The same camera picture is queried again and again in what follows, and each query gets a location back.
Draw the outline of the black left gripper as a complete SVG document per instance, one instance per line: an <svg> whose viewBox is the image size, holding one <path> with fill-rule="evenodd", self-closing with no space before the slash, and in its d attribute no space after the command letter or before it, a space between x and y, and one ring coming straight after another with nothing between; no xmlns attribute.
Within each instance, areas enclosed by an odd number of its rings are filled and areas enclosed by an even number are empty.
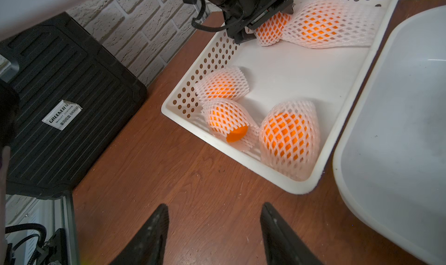
<svg viewBox="0 0 446 265"><path fill-rule="evenodd" d="M209 1L223 12L224 25L221 27L208 27L198 23L206 11L206 2ZM277 13L293 13L293 0L183 0L186 4L200 2L201 8L197 17L191 21L192 27L198 30L216 33L225 31L236 44L253 40L245 28L255 30Z"/></svg>

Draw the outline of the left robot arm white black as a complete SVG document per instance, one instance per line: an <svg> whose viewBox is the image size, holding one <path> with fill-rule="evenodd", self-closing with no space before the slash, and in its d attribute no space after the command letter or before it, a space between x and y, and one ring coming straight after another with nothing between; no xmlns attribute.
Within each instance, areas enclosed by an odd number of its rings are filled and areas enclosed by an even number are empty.
<svg viewBox="0 0 446 265"><path fill-rule="evenodd" d="M1 0L1 39L5 40L85 0ZM207 27L199 24L209 1L220 8L224 26ZM183 0L187 4L200 3L201 9L192 21L195 29L211 33L226 31L236 44L251 38L246 28L255 30L276 13L293 13L293 0Z"/></svg>

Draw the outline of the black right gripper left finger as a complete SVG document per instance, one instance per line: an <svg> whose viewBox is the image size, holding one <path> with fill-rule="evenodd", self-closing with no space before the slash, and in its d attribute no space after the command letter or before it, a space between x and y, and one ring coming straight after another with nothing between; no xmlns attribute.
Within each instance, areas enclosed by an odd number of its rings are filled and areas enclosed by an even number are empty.
<svg viewBox="0 0 446 265"><path fill-rule="evenodd" d="M159 205L111 265L162 265L169 227L168 206Z"/></svg>

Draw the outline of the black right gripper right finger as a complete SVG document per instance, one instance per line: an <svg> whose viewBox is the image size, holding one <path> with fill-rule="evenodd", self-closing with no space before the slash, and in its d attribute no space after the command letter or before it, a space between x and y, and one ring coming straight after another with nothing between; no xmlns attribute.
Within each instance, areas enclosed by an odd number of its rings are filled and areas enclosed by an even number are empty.
<svg viewBox="0 0 446 265"><path fill-rule="evenodd" d="M260 223L267 264L320 265L322 263L269 202L262 206Z"/></svg>

